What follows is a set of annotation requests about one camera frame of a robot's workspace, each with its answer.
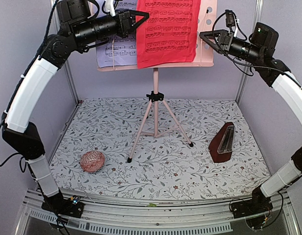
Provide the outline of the pink music stand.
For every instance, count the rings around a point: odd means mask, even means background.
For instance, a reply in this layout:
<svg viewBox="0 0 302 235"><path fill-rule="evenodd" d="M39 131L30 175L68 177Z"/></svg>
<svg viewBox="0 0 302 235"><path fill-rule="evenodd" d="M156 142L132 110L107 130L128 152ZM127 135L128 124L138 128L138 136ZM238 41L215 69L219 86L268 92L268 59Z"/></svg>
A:
<svg viewBox="0 0 302 235"><path fill-rule="evenodd" d="M216 19L217 13L217 1L215 0L200 0L201 6L198 16L198 29L197 29L197 44L196 44L196 56L192 62L184 62L184 63L166 63L160 64L153 67L148 67L153 70L153 91L147 97L149 99L147 110L144 114L142 123L138 129L138 133L131 149L131 153L127 159L128 162L131 162L133 159L133 155L137 146L137 143L141 137L141 135L153 136L154 138L158 138L164 135L164 132L159 132L158 130L158 106L159 103L162 102L166 107L167 111L170 113L171 117L175 121L174 129L179 130L184 136L187 144L192 147L194 144L187 136L185 130L182 125L177 120L175 114L170 109L168 103L166 102L164 95L159 92L159 69L160 68L178 68L178 67L211 67L213 66L213 53L212 50L208 47L206 43L204 43L200 37L199 33L206 29L212 28L212 23ZM137 10L138 0L123 0L119 3L118 7L115 9L129 8ZM112 66L99 68L99 71L125 71L125 70L133 70L138 69L137 65L133 66Z"/></svg>

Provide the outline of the red sheet music paper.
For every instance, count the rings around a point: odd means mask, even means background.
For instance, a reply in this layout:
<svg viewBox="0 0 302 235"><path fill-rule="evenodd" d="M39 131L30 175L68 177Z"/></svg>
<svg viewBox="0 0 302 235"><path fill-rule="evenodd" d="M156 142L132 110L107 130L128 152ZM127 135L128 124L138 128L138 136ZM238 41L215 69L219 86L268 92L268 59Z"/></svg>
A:
<svg viewBox="0 0 302 235"><path fill-rule="evenodd" d="M139 0L149 18L136 31L137 67L192 62L196 56L199 0Z"/></svg>

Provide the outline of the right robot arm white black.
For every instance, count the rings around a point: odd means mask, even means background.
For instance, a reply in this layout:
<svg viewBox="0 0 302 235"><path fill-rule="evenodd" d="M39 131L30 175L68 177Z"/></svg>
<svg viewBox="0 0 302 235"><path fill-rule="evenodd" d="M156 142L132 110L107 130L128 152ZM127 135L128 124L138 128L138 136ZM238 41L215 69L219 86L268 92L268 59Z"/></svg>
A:
<svg viewBox="0 0 302 235"><path fill-rule="evenodd" d="M291 70L274 58L279 34L273 28L257 23L248 41L237 38L234 32L225 29L199 33L199 37L217 53L234 56L253 67L262 80L272 88L289 107L302 127L302 86ZM248 202L251 213L259 213L266 207L269 198L302 177L302 146L267 181L252 191Z"/></svg>

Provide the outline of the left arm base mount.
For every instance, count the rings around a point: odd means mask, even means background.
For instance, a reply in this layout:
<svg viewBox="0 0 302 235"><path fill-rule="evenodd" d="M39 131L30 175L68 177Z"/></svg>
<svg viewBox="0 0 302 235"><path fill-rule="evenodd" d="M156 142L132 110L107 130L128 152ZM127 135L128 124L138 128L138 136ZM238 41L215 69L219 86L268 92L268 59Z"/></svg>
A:
<svg viewBox="0 0 302 235"><path fill-rule="evenodd" d="M74 218L81 218L85 204L79 196L73 195L68 199L59 198L51 200L44 199L41 208L57 215L66 215Z"/></svg>

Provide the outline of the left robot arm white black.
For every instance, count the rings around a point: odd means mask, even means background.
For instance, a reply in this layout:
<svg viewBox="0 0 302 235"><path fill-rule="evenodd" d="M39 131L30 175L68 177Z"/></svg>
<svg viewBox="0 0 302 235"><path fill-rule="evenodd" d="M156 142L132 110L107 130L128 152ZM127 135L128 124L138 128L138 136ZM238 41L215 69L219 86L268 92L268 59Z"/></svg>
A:
<svg viewBox="0 0 302 235"><path fill-rule="evenodd" d="M149 18L147 12L114 9L112 1L105 3L108 12L103 16L92 14L89 5L88 0L57 0L53 4L51 12L58 15L60 29L55 34L45 33L0 123L3 140L25 158L45 201L56 212L63 212L67 202L52 176L37 127L29 120L33 109L72 52L86 53L106 44L112 36L126 38Z"/></svg>

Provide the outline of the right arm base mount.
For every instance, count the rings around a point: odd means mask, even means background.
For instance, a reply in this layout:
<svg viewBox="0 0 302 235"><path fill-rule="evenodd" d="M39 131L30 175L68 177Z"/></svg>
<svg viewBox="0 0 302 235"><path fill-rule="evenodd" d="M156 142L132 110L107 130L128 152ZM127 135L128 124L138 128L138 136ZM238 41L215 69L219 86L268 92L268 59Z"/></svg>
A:
<svg viewBox="0 0 302 235"><path fill-rule="evenodd" d="M237 202L229 204L229 210L234 218L241 218L255 215L262 212L268 212L273 209L270 197L265 197L260 187L252 191L252 198L249 200L239 199Z"/></svg>

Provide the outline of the purple sheet music paper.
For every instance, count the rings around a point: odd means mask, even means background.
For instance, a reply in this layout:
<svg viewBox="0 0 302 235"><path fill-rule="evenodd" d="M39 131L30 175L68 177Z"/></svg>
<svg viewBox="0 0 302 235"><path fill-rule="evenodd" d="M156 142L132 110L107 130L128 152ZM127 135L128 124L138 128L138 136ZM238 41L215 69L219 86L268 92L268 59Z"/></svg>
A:
<svg viewBox="0 0 302 235"><path fill-rule="evenodd" d="M137 65L136 32L126 38L109 37L108 43L96 48L99 68Z"/></svg>

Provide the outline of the brown wooden metronome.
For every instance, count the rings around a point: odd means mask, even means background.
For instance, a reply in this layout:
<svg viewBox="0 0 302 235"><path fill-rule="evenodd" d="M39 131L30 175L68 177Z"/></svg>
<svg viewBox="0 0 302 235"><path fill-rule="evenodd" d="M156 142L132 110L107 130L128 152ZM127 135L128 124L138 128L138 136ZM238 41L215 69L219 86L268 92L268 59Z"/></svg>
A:
<svg viewBox="0 0 302 235"><path fill-rule="evenodd" d="M234 134L234 123L226 122L212 139L208 150L214 163L224 163L231 159Z"/></svg>

